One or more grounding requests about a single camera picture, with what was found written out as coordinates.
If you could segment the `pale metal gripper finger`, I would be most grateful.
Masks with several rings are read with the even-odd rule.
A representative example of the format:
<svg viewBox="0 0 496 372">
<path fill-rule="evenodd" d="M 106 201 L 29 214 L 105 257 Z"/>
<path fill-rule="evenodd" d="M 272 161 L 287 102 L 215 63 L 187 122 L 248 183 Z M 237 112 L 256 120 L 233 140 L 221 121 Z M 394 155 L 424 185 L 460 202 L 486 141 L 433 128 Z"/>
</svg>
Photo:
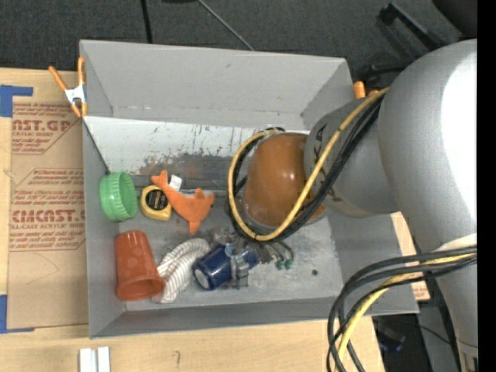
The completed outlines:
<svg viewBox="0 0 496 372">
<path fill-rule="evenodd" d="M 236 241 L 236 232 L 230 229 L 214 228 L 210 230 L 210 237 L 213 243 L 227 246 Z"/>
<path fill-rule="evenodd" d="M 231 259 L 232 279 L 236 288 L 248 285 L 250 265 L 241 255 L 234 255 Z"/>
</svg>

